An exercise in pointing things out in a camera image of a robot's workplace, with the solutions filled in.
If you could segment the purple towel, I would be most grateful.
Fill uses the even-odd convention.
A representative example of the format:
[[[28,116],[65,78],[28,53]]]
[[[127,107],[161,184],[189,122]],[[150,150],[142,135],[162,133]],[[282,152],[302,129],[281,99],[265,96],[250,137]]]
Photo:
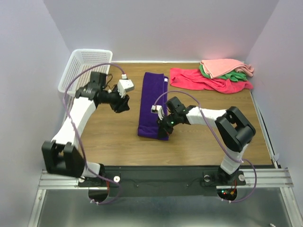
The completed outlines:
[[[140,104],[139,125],[137,135],[150,139],[159,139],[158,137],[158,115],[151,112],[151,107],[155,101],[157,105],[164,107],[164,113],[168,111],[165,103],[167,94],[159,98],[160,95],[168,91],[169,78],[164,74],[146,72],[143,77],[143,87]]]

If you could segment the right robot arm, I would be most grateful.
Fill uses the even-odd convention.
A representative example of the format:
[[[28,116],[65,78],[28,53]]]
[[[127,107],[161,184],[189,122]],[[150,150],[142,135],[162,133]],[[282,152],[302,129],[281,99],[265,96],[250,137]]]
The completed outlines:
[[[164,113],[161,105],[151,107],[151,112],[158,115],[158,137],[162,139],[171,135],[178,124],[207,126],[225,153],[218,169],[218,180],[222,184],[232,182],[243,163],[244,151],[256,134],[254,126],[239,108],[211,110],[196,105],[186,107],[177,97],[168,100],[166,106],[169,114]]]

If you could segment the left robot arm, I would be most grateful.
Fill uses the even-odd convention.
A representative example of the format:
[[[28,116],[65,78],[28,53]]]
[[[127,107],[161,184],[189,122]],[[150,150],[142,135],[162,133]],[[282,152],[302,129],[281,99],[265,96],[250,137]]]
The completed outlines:
[[[106,79],[107,74],[91,72],[89,82],[76,91],[62,127],[50,141],[42,144],[48,173],[74,178],[89,177],[94,186],[101,186],[107,180],[102,164],[87,161],[80,137],[100,104],[110,105],[115,113],[128,111],[127,92],[134,90],[134,84],[123,74],[113,89],[106,89]]]

